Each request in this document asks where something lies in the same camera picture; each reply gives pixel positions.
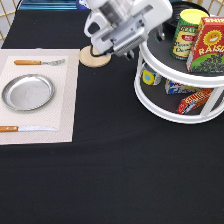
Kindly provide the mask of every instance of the can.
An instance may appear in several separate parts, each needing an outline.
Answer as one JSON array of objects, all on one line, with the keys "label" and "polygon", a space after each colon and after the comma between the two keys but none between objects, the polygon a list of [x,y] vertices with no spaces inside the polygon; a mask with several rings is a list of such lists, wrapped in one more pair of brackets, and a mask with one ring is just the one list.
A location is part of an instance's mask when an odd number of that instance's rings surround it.
[{"label": "can", "polygon": [[144,64],[141,73],[143,82],[149,86],[156,86],[162,80],[162,76],[153,71],[147,64]]},{"label": "can", "polygon": [[180,19],[173,38],[170,54],[179,60],[187,60],[191,45],[195,39],[202,17],[209,15],[198,9],[185,9],[180,13]]}]

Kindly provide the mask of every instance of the wooden handle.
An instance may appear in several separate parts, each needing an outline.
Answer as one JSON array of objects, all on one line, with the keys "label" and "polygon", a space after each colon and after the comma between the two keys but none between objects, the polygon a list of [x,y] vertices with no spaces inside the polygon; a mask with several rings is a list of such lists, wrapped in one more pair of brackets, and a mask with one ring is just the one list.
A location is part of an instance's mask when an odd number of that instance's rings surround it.
[{"label": "wooden handle", "polygon": [[16,60],[14,61],[16,65],[41,65],[41,61],[32,60]]},{"label": "wooden handle", "polygon": [[17,126],[0,126],[0,132],[17,132],[18,129]]}]

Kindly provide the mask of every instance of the cereal box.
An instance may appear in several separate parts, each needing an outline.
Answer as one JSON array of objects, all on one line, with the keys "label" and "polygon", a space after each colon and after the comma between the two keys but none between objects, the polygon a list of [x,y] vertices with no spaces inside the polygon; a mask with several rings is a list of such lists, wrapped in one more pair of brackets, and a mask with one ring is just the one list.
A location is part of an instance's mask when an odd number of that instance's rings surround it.
[{"label": "cereal box", "polygon": [[203,17],[187,60],[188,72],[224,71],[224,17]]},{"label": "cereal box", "polygon": [[201,106],[207,102],[211,93],[212,90],[206,88],[186,97],[180,102],[177,112],[179,114],[186,114],[187,112]]},{"label": "cereal box", "polygon": [[194,93],[202,90],[202,88],[187,86],[167,79],[165,84],[165,90],[167,94]]}]

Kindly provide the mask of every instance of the raisin box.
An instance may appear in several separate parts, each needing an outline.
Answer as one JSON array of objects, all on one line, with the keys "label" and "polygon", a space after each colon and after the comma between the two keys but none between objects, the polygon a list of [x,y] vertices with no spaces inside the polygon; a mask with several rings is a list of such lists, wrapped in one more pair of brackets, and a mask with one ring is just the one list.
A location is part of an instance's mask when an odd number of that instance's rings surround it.
[{"label": "raisin box", "polygon": [[188,72],[224,71],[224,17],[203,17],[187,60]]}]

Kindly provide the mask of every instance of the black table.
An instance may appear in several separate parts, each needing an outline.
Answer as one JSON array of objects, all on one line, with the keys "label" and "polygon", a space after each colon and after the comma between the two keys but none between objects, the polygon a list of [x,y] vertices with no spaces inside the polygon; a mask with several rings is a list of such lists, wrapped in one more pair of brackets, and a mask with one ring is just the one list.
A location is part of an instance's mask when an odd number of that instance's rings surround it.
[{"label": "black table", "polygon": [[[79,48],[89,11],[18,11],[4,49]],[[131,62],[80,64],[72,143],[0,147],[1,224],[223,224],[224,114],[181,125],[137,99]]]}]

